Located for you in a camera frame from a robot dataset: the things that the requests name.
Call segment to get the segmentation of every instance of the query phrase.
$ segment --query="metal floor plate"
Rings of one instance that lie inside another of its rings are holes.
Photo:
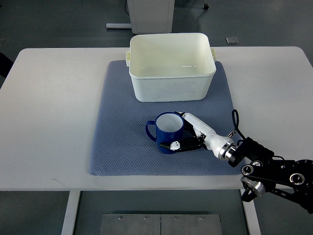
[[[218,214],[103,214],[100,235],[222,235]]]

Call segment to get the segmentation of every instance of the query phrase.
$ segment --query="white table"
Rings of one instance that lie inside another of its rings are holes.
[[[129,48],[25,49],[0,89],[0,190],[235,189],[238,176],[91,176],[107,65]],[[297,47],[217,47],[240,130],[285,159],[311,159],[313,68]]]

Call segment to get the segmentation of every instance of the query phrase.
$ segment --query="table leg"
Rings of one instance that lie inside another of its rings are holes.
[[[61,235],[72,235],[74,232],[79,196],[79,190],[71,190],[69,192]]]
[[[256,215],[256,210],[254,202],[243,202],[245,214],[246,214],[246,223],[248,225],[250,235],[261,235],[260,225],[258,217]]]

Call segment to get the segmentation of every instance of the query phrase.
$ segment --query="white plastic bin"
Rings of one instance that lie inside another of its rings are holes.
[[[216,71],[207,36],[201,33],[137,35],[126,62],[141,102],[203,99]]]

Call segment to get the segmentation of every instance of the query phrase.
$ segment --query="bin handle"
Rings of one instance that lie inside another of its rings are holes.
[[[127,67],[131,65],[131,52],[129,50],[126,52],[126,65]]]

